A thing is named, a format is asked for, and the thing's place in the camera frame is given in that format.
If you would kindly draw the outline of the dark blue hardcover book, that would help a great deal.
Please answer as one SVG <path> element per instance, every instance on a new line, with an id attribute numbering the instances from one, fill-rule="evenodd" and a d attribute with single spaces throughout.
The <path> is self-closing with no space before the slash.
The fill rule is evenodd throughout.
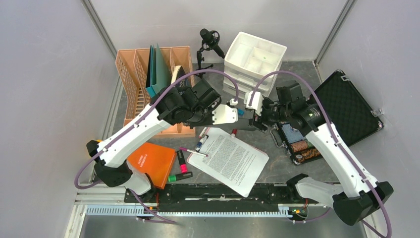
<path id="1" fill-rule="evenodd" d="M 171 84 L 175 83 L 175 81 L 184 76 L 186 74 L 184 68 L 181 65 L 176 65 L 174 67 L 174 71 L 172 74 L 172 78 L 171 78 Z M 178 83 L 175 84 L 175 87 L 191 87 L 192 83 L 190 81 L 190 78 L 184 78 L 183 80 L 179 81 Z"/>

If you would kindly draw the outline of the teal notebook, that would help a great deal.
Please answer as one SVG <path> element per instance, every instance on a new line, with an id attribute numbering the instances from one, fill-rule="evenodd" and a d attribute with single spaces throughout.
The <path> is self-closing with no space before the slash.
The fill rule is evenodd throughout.
<path id="1" fill-rule="evenodd" d="M 150 45 L 147 80 L 146 80 L 146 92 L 150 98 L 156 95 L 153 88 L 156 85 L 156 50 L 154 45 Z"/>

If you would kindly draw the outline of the printed white paper sheet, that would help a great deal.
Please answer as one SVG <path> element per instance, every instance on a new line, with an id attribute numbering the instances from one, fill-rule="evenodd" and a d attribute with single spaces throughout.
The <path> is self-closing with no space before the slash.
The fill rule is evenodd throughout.
<path id="1" fill-rule="evenodd" d="M 248 197 L 269 160 L 268 154 L 220 128 L 211 127 L 206 135 L 200 153 L 207 156 L 191 154 L 187 162 Z"/>

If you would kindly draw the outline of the peach plastic file organizer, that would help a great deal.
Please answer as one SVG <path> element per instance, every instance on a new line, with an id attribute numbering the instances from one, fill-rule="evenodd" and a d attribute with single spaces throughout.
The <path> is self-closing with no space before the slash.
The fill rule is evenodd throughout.
<path id="1" fill-rule="evenodd" d="M 171 71 L 182 66 L 186 73 L 193 71 L 189 46 L 161 47 L 162 57 Z M 146 78 L 150 49 L 118 50 L 116 68 L 127 95 L 127 107 L 123 125 L 127 125 L 150 102 L 146 91 Z"/>

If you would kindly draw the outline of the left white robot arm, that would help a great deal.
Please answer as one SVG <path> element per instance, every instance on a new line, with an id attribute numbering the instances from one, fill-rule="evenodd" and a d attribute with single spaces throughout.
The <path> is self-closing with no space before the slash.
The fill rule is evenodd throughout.
<path id="1" fill-rule="evenodd" d="M 142 201 L 150 202 L 156 195 L 151 178 L 131 168 L 127 162 L 136 149 L 178 123 L 194 128 L 237 122 L 238 94 L 222 104 L 220 94 L 207 81 L 202 80 L 192 87 L 178 87 L 182 79 L 184 77 L 157 93 L 140 114 L 117 133 L 102 142 L 88 142 L 99 182 L 108 187 L 124 186 Z"/>

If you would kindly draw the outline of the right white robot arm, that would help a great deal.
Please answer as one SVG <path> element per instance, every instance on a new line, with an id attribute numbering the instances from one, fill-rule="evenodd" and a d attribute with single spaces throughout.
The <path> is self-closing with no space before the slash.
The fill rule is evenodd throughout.
<path id="1" fill-rule="evenodd" d="M 384 208 L 394 192 L 392 185 L 378 181 L 359 162 L 319 99 L 304 97 L 297 82 L 279 88 L 277 94 L 278 101 L 273 101 L 260 92 L 245 93 L 244 103 L 254 113 L 251 122 L 256 123 L 255 128 L 265 131 L 269 125 L 289 123 L 314 146 L 340 182 L 335 186 L 299 174 L 287 181 L 287 198 L 292 202 L 308 198 L 322 203 L 349 226 Z"/>

